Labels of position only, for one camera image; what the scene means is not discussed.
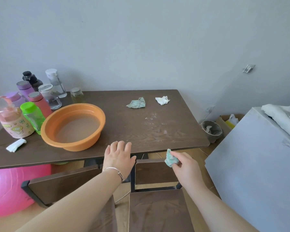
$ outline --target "folded white cloth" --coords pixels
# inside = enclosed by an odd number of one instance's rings
[[[156,98],[156,100],[160,105],[167,104],[170,101],[168,100],[167,96],[163,96],[162,98]]]
[[[284,107],[267,104],[262,106],[261,109],[265,114],[272,117],[283,130],[290,134],[290,106]]]
[[[20,147],[22,144],[27,143],[26,140],[24,140],[23,138],[18,139],[16,142],[13,142],[11,145],[9,145],[6,149],[9,152],[15,152],[17,150],[18,147]]]

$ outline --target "silver bracelet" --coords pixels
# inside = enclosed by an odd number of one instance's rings
[[[121,174],[121,172],[117,169],[117,168],[114,168],[114,167],[108,167],[106,169],[116,169],[118,171],[118,174],[120,175],[121,177],[121,182],[123,182],[125,180],[124,176]]]

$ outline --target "wooden table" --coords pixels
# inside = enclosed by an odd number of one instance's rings
[[[178,90],[86,91],[86,102],[100,107],[106,116],[105,127],[91,148],[70,152],[46,144],[36,132],[25,139],[15,153],[5,148],[16,139],[0,130],[0,169],[38,164],[88,160],[103,157],[114,141],[132,142],[131,154],[206,147],[204,131],[197,123]],[[155,97],[168,96],[166,105]],[[144,97],[145,108],[126,107],[131,100]],[[61,99],[63,106],[72,104],[70,93]]]

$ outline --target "wooden floor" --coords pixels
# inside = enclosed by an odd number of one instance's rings
[[[188,149],[182,150],[179,152],[187,152],[190,154],[200,165],[202,177],[206,184],[206,186],[217,196],[218,192],[205,168],[205,159],[207,156],[216,148],[219,142],[211,144],[207,148],[196,148],[196,149]],[[165,158],[166,152],[159,152],[158,153],[162,158]],[[148,155],[150,159],[157,159],[160,158],[157,154],[151,153]],[[83,161],[76,161],[71,162],[65,165],[57,165],[53,166],[52,173],[58,173],[67,170],[74,170],[83,167]],[[153,184],[149,185],[139,185],[136,188],[147,188],[147,187],[163,187],[163,186],[170,186],[176,185],[176,183],[170,184]],[[130,183],[123,183],[121,184],[116,191],[114,192],[114,199],[115,202],[120,199],[122,196],[127,194],[130,191]],[[184,195],[186,199],[186,203],[188,206],[188,210],[190,213],[190,217],[192,220],[192,224],[194,230],[196,232],[210,232],[200,211],[193,203],[192,199],[189,197],[187,192],[184,190]],[[16,229],[21,227],[23,224],[34,218],[36,215],[41,213],[44,208],[39,207],[36,203],[28,207],[27,209],[15,213],[6,217],[0,217],[0,232],[14,232]],[[129,224],[129,194],[121,199],[119,202],[116,203],[116,219],[117,219],[117,226],[119,232],[128,232],[128,224]]]

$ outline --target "cardboard box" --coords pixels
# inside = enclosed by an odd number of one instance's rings
[[[235,117],[240,121],[245,115],[243,114],[234,114]],[[230,118],[230,115],[221,115],[217,118],[216,123],[220,126],[223,131],[223,136],[226,137],[229,132],[231,132],[231,128],[225,123]]]

